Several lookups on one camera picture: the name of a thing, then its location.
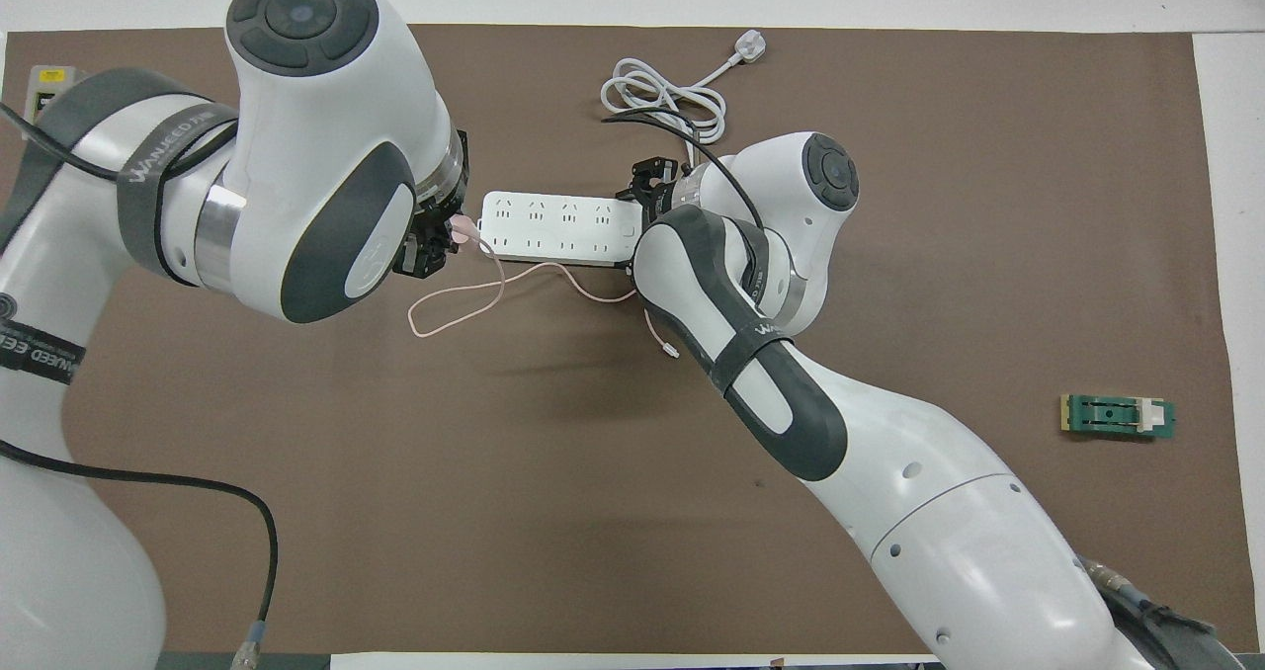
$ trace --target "white cable connector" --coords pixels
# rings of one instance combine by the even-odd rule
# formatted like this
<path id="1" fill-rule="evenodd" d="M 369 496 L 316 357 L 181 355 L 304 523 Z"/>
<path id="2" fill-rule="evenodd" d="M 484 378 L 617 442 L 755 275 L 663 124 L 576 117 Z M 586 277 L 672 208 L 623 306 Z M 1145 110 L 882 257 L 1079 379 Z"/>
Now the white cable connector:
<path id="1" fill-rule="evenodd" d="M 755 62 L 764 54 L 767 48 L 768 42 L 759 30 L 746 30 L 734 43 L 734 54 L 722 66 L 703 77 L 703 80 L 689 86 L 676 85 L 663 75 L 659 75 L 654 67 L 641 62 L 641 59 L 625 57 L 615 63 L 611 78 L 606 80 L 606 83 L 602 83 L 602 92 L 600 95 L 602 106 L 606 106 L 615 115 L 643 106 L 660 106 L 677 113 L 681 113 L 683 106 L 689 106 L 696 111 L 703 111 L 705 116 L 700 118 L 700 120 L 692 120 L 692 118 L 686 115 L 663 115 L 663 113 L 648 113 L 646 116 L 660 120 L 669 126 L 686 130 L 686 133 L 693 133 L 703 144 L 717 143 L 721 135 L 725 134 L 725 111 L 727 106 L 721 94 L 716 92 L 715 88 L 710 88 L 708 85 L 732 66 Z M 615 94 L 619 96 L 619 104 L 611 99 L 611 90 L 615 90 Z M 693 144 L 686 144 L 686 155 L 691 167 L 698 166 Z"/>

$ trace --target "power outlet socket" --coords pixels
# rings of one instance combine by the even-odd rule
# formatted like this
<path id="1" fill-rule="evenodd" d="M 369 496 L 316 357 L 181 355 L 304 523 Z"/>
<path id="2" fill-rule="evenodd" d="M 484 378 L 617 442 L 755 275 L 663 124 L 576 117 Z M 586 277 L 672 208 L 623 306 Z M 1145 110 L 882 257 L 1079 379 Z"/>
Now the power outlet socket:
<path id="1" fill-rule="evenodd" d="M 641 238 L 641 206 L 614 197 L 493 190 L 479 233 L 502 260 L 617 268 Z"/>

